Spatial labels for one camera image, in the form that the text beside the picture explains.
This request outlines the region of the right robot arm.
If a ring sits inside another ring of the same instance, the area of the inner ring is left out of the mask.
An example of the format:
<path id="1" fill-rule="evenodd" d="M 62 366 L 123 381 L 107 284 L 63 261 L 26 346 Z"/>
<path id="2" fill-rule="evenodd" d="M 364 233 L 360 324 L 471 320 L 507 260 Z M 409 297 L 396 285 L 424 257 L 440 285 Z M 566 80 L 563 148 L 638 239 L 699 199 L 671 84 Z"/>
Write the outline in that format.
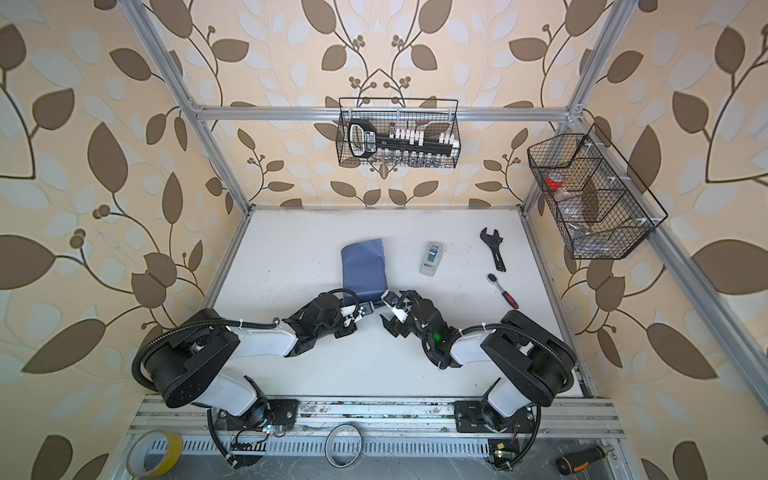
<path id="1" fill-rule="evenodd" d="M 479 422 L 505 432 L 522 422 L 531 407 L 549 407 L 575 383 L 574 351 L 518 310 L 497 323 L 452 327 L 433 302 L 408 290 L 386 291 L 381 300 L 392 316 L 382 318 L 394 337 L 413 334 L 428 360 L 440 370 L 491 362 L 502 373 L 478 404 Z"/>

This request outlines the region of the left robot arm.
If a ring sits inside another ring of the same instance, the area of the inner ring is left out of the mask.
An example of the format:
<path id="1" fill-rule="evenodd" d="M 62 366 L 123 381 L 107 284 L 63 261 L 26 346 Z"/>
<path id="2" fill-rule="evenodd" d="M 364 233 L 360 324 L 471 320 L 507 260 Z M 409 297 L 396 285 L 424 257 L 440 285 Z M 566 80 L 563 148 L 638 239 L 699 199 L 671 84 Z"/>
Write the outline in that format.
<path id="1" fill-rule="evenodd" d="M 131 373 L 169 408 L 194 404 L 252 421 L 266 415 L 268 400 L 255 380 L 228 366 L 230 361 L 302 355 L 320 339 L 353 334 L 356 323 L 372 312 L 372 303 L 345 288 L 322 292 L 269 324 L 228 320 L 205 308 L 142 346 Z"/>

